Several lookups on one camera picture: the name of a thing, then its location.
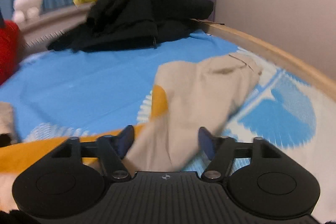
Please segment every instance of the black clothing pile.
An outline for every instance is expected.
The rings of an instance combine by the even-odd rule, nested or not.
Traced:
[[[98,0],[87,21],[53,41],[49,50],[122,50],[187,37],[191,19],[207,19],[210,0]]]
[[[0,223],[3,224],[40,224],[22,211],[12,210],[9,213],[0,211]]]

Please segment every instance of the blue and white patterned sheet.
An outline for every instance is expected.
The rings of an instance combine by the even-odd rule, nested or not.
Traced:
[[[321,222],[336,219],[336,103],[286,70],[202,31],[157,49],[31,57],[0,87],[0,101],[14,106],[23,141],[101,133],[148,120],[159,65],[200,62],[230,52],[250,56],[263,72],[222,135],[241,142],[262,136],[281,148],[320,183],[314,216]],[[184,170],[200,174],[208,163],[199,153]],[[247,164],[249,159],[236,160],[233,169]]]

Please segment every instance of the blue bedsheet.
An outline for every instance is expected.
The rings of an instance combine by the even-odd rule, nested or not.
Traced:
[[[196,32],[157,49],[50,52],[23,65],[0,88],[0,101],[13,104],[22,139],[46,123],[100,133],[137,123],[159,65],[199,62],[236,50],[230,42]]]

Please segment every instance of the red cushion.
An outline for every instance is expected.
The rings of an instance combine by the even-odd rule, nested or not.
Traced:
[[[0,28],[0,85],[15,72],[18,34],[18,26],[5,20],[5,27]]]

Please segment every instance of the white stuffed toy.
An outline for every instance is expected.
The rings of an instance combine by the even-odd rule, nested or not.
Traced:
[[[21,23],[26,19],[38,17],[40,15],[42,3],[43,0],[14,0],[12,20],[15,23]]]

